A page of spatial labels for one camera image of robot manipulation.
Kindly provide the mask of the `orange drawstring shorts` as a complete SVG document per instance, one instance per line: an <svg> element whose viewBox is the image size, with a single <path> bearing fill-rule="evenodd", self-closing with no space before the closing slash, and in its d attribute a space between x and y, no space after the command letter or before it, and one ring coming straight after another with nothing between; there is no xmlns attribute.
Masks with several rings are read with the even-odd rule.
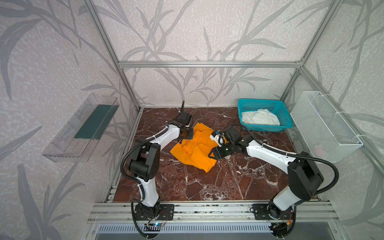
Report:
<svg viewBox="0 0 384 240"><path fill-rule="evenodd" d="M216 164L215 159L209 158L211 150L218 144L211 140L213 130L202 123L194 127L192 140L183 140L176 144L170 153L181 163L196 167L208 173Z"/></svg>

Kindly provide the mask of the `white garment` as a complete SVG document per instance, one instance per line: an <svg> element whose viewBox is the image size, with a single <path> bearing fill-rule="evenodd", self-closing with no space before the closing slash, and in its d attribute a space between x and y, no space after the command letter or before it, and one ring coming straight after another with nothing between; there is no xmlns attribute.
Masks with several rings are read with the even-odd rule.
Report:
<svg viewBox="0 0 384 240"><path fill-rule="evenodd" d="M243 124L279 126L278 117L267 109L248 111L241 114Z"/></svg>

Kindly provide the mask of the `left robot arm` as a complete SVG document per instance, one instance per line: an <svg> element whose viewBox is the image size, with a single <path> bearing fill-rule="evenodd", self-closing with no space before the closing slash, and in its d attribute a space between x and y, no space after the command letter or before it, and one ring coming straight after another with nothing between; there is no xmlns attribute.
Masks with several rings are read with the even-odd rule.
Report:
<svg viewBox="0 0 384 240"><path fill-rule="evenodd" d="M191 140L194 135L192 115L180 112L176 118L166 123L166 126L155 135L138 141L124 156L121 163L121 173L125 177L124 165L138 184L141 194L141 204L154 208L160 201L156 190L155 176L160 168L161 151L174 140Z"/></svg>

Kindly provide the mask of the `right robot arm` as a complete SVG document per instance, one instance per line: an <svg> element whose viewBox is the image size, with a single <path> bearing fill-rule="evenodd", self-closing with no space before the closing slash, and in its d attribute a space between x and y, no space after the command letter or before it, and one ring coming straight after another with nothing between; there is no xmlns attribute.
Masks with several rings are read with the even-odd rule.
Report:
<svg viewBox="0 0 384 240"><path fill-rule="evenodd" d="M271 147L251 135L242 137L233 127L213 131L210 139L218 144L212 148L209 158L221 160L241 153L260 159L288 175L289 184L269 202L270 213L286 211L293 205L309 201L324 181L318 166L304 153L295 154Z"/></svg>

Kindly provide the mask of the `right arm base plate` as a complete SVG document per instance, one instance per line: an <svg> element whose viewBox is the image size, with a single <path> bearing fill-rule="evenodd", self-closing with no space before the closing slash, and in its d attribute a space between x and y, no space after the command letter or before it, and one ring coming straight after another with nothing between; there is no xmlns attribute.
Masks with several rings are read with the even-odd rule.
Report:
<svg viewBox="0 0 384 240"><path fill-rule="evenodd" d="M291 220L294 210L289 207L283 211L274 204L253 204L251 213L254 214L256 220Z"/></svg>

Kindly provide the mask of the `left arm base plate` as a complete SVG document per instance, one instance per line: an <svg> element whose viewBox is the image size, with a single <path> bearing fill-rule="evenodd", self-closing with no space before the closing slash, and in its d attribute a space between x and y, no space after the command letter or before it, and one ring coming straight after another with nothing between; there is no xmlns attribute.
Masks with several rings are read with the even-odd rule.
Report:
<svg viewBox="0 0 384 240"><path fill-rule="evenodd" d="M175 205L173 204L156 204L154 207L147 207L143 204L137 204L134 208L134 216L139 221L149 221L158 219L161 221L173 220Z"/></svg>

